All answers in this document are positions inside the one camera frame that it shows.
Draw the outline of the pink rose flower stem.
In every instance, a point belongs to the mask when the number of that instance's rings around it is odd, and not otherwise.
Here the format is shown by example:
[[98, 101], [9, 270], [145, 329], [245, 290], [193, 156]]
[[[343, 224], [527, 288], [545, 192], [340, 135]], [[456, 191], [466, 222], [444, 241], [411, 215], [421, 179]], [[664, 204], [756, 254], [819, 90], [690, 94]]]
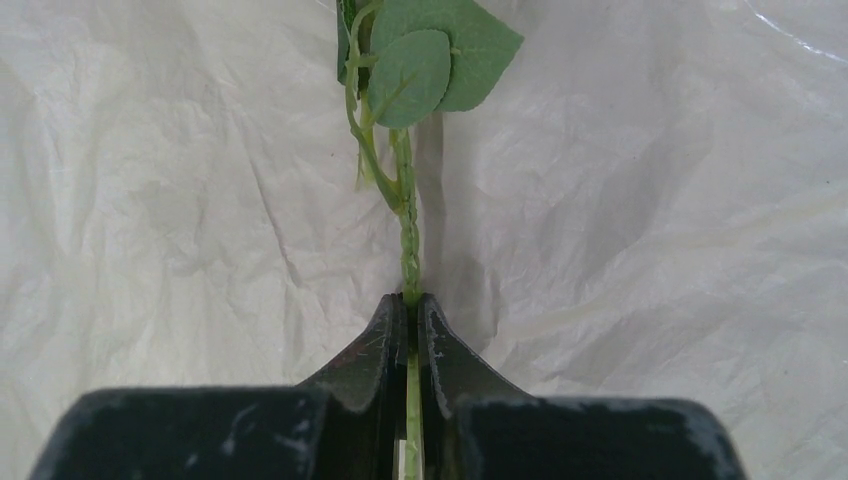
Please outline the pink rose flower stem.
[[415, 316], [423, 290], [412, 130], [482, 104], [525, 38], [476, 1], [339, 1], [336, 11], [358, 176], [398, 218], [402, 300]]

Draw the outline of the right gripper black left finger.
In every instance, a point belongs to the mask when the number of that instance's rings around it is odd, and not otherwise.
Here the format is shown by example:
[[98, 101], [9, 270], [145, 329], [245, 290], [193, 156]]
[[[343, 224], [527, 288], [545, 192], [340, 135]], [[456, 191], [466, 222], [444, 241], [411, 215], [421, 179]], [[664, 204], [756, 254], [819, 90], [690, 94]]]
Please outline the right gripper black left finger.
[[397, 479], [406, 407], [407, 313], [384, 295], [364, 330], [298, 383], [329, 396], [315, 479]]

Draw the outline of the orange kraft wrapping paper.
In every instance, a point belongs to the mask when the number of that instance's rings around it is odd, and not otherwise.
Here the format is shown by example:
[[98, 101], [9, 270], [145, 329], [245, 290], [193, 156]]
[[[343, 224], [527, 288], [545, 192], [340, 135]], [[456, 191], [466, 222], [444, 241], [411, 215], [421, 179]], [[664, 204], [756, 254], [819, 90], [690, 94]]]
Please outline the orange kraft wrapping paper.
[[[418, 130], [424, 284], [537, 395], [679, 396], [847, 475], [847, 5], [490, 1]], [[398, 286], [330, 1], [1, 5], [1, 475], [106, 386], [295, 383]]]

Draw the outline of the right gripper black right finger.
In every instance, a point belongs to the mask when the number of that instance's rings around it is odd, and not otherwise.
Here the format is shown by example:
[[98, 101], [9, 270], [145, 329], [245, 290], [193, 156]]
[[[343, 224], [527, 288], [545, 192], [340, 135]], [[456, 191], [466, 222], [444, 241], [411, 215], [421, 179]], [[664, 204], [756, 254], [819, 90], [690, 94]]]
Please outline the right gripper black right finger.
[[423, 474], [439, 479], [444, 459], [445, 428], [464, 400], [525, 400], [530, 394], [507, 380], [450, 327], [436, 297], [421, 296], [417, 311], [421, 366]]

